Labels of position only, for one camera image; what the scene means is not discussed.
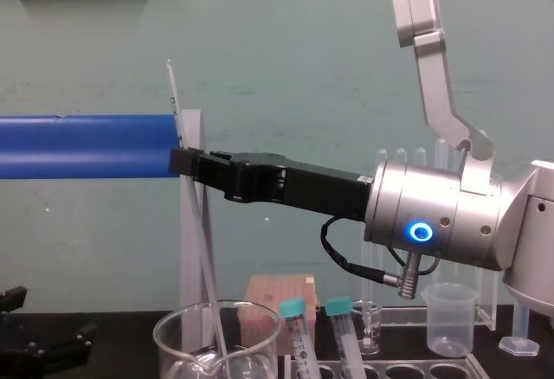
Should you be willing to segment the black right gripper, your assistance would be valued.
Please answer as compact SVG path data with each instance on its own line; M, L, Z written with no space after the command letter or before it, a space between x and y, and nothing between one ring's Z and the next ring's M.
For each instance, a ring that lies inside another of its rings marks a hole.
M231 164L235 161L235 195ZM220 190L232 202L272 202L364 220L374 178L291 160L273 153L234 153L174 148L170 171Z

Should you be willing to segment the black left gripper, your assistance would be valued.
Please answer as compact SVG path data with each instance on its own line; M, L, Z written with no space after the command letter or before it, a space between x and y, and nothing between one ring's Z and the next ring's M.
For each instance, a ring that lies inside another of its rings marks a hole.
M27 289L16 286L0 293L0 312L24 306ZM49 358L88 358L95 341L97 325L83 325L68 340L55 344L35 334L8 313L1 314L1 377L44 378L50 370Z

